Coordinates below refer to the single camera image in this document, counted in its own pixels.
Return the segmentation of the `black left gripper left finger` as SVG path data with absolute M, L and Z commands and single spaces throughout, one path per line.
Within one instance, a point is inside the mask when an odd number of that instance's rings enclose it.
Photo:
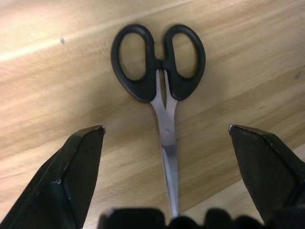
M 105 127 L 72 134 L 38 169 L 0 229 L 82 229 L 96 187 Z

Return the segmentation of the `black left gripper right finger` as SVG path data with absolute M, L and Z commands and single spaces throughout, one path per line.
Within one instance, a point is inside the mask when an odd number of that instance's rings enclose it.
M 275 134 L 230 125 L 240 174 L 267 226 L 305 226 L 305 162 Z

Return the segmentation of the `black-handled steel scissors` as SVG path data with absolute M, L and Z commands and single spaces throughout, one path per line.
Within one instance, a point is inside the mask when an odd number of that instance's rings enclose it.
M 145 74 L 139 80 L 131 80 L 124 73 L 119 51 L 124 37 L 138 34 L 145 43 Z M 196 69 L 190 78 L 181 76 L 176 68 L 173 38 L 177 34 L 187 36 L 193 43 L 196 54 Z M 206 56 L 199 36 L 188 26 L 176 24 L 163 37 L 165 58 L 159 60 L 154 53 L 154 40 L 150 31 L 140 25 L 124 27 L 115 36 L 111 49 L 113 71 L 134 98 L 142 103 L 150 103 L 156 113 L 159 127 L 161 155 L 169 206 L 173 217 L 179 215 L 178 151 L 175 134 L 175 110 L 179 101 L 188 98 L 201 81 L 205 70 Z

